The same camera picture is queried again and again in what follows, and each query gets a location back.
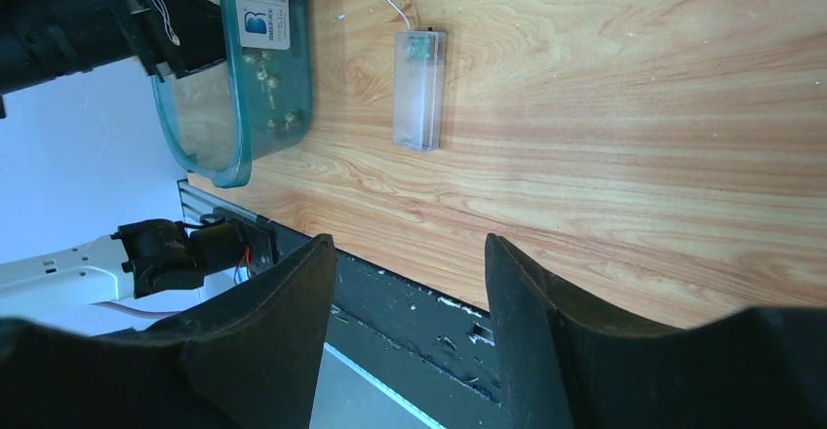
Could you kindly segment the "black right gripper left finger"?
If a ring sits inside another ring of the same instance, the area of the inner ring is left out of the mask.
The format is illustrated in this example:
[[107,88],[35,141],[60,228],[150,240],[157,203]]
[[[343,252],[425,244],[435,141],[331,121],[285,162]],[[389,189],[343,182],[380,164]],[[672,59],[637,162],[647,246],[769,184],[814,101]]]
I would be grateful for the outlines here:
[[142,330],[1,323],[5,428],[305,428],[335,290],[333,238]]

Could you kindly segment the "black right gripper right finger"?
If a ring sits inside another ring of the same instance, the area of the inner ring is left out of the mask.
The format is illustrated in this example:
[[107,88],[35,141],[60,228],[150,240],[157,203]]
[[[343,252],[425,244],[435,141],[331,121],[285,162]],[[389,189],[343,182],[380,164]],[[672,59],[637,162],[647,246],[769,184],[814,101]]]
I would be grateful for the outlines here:
[[683,330],[489,235],[485,280],[512,428],[822,428],[826,312],[751,306]]

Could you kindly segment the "gold bead garland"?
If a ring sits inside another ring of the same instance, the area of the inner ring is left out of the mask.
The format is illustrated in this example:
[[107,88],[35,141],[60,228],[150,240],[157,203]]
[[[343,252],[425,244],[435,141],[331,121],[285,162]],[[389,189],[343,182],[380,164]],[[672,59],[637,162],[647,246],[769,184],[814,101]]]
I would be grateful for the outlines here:
[[267,97],[269,113],[265,124],[266,130],[274,136],[285,137],[297,133],[300,118],[296,111],[283,111],[280,107],[276,92],[282,85],[282,79],[271,69],[272,60],[273,53],[269,50],[248,49],[243,54],[244,63],[256,67],[256,81],[261,92]]

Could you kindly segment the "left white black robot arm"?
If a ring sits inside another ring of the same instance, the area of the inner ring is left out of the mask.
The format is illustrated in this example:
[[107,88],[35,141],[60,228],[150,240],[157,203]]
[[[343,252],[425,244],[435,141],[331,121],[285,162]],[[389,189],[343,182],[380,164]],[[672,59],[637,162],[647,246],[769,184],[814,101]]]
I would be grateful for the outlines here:
[[[225,5],[210,0],[1,0],[1,91],[134,57],[164,81],[235,65]],[[149,219],[55,253],[4,263],[1,312],[41,318],[80,305],[195,290],[278,261],[270,225],[218,209],[199,223]]]

